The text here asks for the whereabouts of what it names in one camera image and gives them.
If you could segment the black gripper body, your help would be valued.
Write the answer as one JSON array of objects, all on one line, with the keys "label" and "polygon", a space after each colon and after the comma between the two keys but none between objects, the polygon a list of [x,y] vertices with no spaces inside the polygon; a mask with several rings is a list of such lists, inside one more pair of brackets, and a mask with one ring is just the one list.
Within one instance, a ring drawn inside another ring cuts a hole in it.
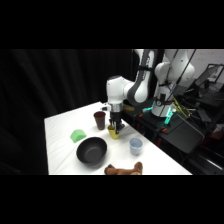
[{"label": "black gripper body", "polygon": [[110,113],[110,124],[112,126],[113,123],[116,123],[116,130],[119,130],[122,126],[125,127],[125,125],[121,121],[121,112],[111,112]]}]

